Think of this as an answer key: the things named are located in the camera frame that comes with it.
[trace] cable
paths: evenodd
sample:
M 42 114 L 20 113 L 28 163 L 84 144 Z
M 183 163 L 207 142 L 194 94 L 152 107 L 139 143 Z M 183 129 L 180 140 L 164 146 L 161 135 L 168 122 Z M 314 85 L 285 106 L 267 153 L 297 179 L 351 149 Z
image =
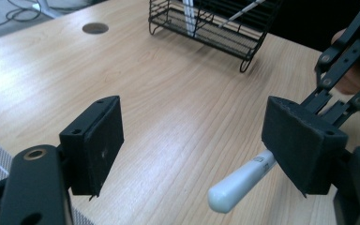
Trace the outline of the cable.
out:
M 12 2 L 11 0 L 7 0 L 12 6 L 14 6 L 16 9 L 13 9 L 11 11 L 9 11 L 5 17 L 6 17 L 6 20 L 4 22 L 0 22 L 0 26 L 10 22 L 10 21 L 15 21 L 15 22 L 20 22 L 20 23 L 25 23 L 25 22 L 30 22 L 30 21 L 33 21 L 35 20 L 36 18 L 38 18 L 41 14 L 42 14 L 42 9 L 41 9 L 41 6 L 40 6 L 40 3 L 38 0 L 36 1 L 33 1 L 33 0 L 23 0 L 23 1 L 26 1 L 26 2 L 31 2 L 31 3 L 34 3 L 34 4 L 39 4 L 39 10 L 35 10 L 33 8 L 26 8 L 26 7 L 21 7 L 17 4 L 15 4 L 14 2 Z M 60 10 L 62 12 L 65 12 L 66 14 L 67 13 L 71 13 L 73 11 L 77 11 L 77 10 L 80 10 L 80 9 L 83 9 L 83 8 L 88 8 L 90 7 L 90 5 L 86 5 L 86 6 L 78 6 L 78 7 L 52 7 L 52 9 L 55 9 L 55 10 Z M 24 13 L 24 12 L 36 12 L 36 15 L 32 18 L 29 18 L 29 19 L 21 19 L 21 15 Z

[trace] desk grommet hole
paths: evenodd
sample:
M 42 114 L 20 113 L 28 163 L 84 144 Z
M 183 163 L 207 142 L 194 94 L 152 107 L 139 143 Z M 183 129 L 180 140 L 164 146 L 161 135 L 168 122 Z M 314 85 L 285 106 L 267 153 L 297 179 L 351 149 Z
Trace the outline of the desk grommet hole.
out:
M 109 30 L 109 27 L 107 24 L 104 24 L 102 22 L 90 22 L 86 24 L 82 30 L 86 34 L 90 35 L 99 35 L 106 33 Z

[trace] person's hand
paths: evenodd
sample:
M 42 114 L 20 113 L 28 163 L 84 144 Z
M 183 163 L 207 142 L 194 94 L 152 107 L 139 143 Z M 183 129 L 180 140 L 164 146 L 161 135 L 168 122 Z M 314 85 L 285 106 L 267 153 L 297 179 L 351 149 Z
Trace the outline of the person's hand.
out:
M 344 33 L 345 30 L 337 32 L 332 43 L 335 42 Z M 360 64 L 356 63 L 349 71 L 338 81 L 335 88 L 344 95 L 354 95 L 360 91 Z

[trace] white stick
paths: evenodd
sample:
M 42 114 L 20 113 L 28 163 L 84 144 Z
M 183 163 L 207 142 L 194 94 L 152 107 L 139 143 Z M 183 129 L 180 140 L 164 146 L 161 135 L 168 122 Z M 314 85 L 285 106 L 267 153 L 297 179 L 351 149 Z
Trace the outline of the white stick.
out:
M 269 150 L 262 151 L 208 191 L 208 202 L 218 213 L 230 212 L 245 195 L 276 165 Z
M 247 7 L 244 7 L 242 10 L 235 13 L 233 16 L 230 17 L 230 19 L 228 19 L 226 22 L 220 24 L 218 27 L 220 27 L 220 28 L 223 27 L 223 25 L 235 20 L 236 18 L 240 17 L 242 14 L 247 13 L 248 11 L 255 8 L 259 4 L 263 3 L 264 1 L 265 0 L 256 0 L 255 2 L 250 3 Z
M 193 16 L 194 10 L 192 9 L 191 4 L 193 4 L 193 0 L 183 0 L 184 17 L 186 19 L 187 33 L 188 33 L 189 36 L 192 36 L 193 30 L 194 30 L 192 28 L 192 24 L 194 24 L 192 22 L 192 18 L 194 18 L 194 16 Z

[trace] screw hole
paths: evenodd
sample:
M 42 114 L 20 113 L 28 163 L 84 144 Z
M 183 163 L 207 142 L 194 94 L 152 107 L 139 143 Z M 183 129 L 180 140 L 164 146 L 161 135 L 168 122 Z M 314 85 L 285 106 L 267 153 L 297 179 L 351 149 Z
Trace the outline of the screw hole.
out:
M 22 220 L 22 225 L 38 224 L 41 219 L 42 219 L 42 215 L 40 213 L 34 213 L 34 214 L 29 215 L 28 217 L 25 217 Z
M 82 132 L 81 129 L 74 129 L 74 130 L 71 131 L 71 134 L 79 134 L 81 132 Z
M 327 63 L 329 60 L 330 60 L 330 56 L 327 54 L 327 55 L 324 55 L 323 57 L 322 57 L 322 60 L 325 62 L 325 63 Z
M 35 159 L 38 159 L 38 158 L 42 158 L 43 156 L 45 156 L 46 154 L 46 150 L 41 148 L 41 149 L 34 149 L 34 150 L 31 150 L 29 152 L 27 152 L 25 155 L 24 155 L 24 159 L 25 160 L 35 160 Z
M 325 85 L 325 86 L 328 86 L 332 83 L 332 80 L 330 80 L 329 78 L 328 79 L 325 79 L 323 80 L 322 84 Z
M 355 99 L 355 104 L 360 105 L 360 97 L 358 97 L 358 98 Z

